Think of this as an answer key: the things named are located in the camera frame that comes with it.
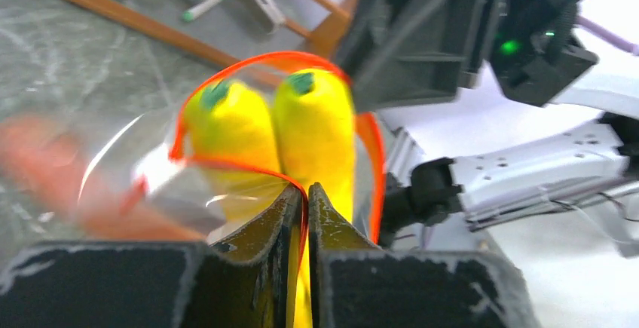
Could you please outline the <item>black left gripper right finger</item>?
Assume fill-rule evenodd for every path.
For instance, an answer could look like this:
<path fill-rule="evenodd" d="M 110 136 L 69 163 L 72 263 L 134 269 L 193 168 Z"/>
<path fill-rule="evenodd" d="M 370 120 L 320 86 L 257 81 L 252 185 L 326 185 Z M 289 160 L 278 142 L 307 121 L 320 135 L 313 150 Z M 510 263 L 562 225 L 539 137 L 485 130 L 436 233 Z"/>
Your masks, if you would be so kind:
<path fill-rule="evenodd" d="M 310 296 L 315 327 L 535 328 L 524 278 L 482 251 L 388 251 L 309 190 Z"/>

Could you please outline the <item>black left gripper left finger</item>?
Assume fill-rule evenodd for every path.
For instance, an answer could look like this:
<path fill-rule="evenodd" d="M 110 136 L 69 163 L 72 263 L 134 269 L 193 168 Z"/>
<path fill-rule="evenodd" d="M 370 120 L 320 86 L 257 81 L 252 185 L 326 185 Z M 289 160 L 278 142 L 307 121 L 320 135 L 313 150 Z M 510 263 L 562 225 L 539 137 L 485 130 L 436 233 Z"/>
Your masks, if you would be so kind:
<path fill-rule="evenodd" d="M 3 327 L 290 327 L 303 194 L 221 241 L 51 241 L 1 274 Z"/>

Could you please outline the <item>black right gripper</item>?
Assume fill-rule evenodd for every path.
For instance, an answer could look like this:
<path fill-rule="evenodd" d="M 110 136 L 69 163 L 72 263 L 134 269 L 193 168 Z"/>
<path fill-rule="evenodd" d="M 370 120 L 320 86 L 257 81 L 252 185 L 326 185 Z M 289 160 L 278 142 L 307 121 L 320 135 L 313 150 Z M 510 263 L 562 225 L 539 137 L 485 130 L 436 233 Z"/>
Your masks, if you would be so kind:
<path fill-rule="evenodd" d="M 580 0 L 359 0 L 335 62 L 358 112 L 447 103 L 488 63 L 506 98 L 544 106 L 598 62 Z"/>

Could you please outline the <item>yellow banana bunch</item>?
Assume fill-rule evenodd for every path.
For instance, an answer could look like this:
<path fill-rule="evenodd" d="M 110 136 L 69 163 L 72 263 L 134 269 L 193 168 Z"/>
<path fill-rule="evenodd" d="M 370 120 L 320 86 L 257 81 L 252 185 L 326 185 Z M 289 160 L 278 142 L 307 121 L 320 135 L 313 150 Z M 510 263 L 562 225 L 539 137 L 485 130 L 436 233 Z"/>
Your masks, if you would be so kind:
<path fill-rule="evenodd" d="M 185 103 L 182 123 L 195 155 L 282 173 L 304 189 L 318 182 L 352 221 L 355 113 L 350 89 L 336 74 L 293 72 L 272 103 L 237 79 L 214 81 Z"/>

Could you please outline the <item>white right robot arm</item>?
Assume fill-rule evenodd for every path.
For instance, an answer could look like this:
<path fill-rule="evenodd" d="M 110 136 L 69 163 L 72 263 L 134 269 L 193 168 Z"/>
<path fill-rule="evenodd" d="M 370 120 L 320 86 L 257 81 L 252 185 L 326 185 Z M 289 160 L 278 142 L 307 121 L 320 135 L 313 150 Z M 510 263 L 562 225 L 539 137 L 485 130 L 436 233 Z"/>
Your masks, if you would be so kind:
<path fill-rule="evenodd" d="M 638 90 L 576 81 L 598 62 L 573 34 L 579 0 L 359 0 L 336 54 L 353 79 L 358 112 L 452 101 L 488 62 L 503 95 L 542 107 L 600 109 L 571 130 L 486 154 L 416 162 L 400 134 L 390 157 L 372 158 L 380 180 L 355 224 L 383 247 L 398 230 L 463 213 L 470 231 L 529 216 L 579 212 L 621 256 L 638 255 L 622 199 L 638 194 Z"/>

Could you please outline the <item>clear zip bag orange zipper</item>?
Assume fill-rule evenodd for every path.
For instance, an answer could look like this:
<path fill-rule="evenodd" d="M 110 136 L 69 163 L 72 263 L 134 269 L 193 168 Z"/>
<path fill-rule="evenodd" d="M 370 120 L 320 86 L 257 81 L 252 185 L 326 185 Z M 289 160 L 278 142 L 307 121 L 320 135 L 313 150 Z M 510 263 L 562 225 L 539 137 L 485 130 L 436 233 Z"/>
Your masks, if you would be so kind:
<path fill-rule="evenodd" d="M 72 123 L 73 161 L 60 212 L 92 237 L 131 241 L 218 241 L 268 208 L 287 186 L 303 196 L 298 182 L 282 173 L 202 158 L 190 147 L 182 110 L 214 81 L 237 79 L 267 103 L 284 78 L 301 69 L 324 69 L 350 77 L 334 63 L 301 51 L 277 51 L 235 63 L 197 87 L 178 107 L 135 116 L 93 111 Z M 371 113 L 355 113 L 358 145 L 368 152 L 371 216 L 377 240 L 385 196 L 384 147 Z"/>

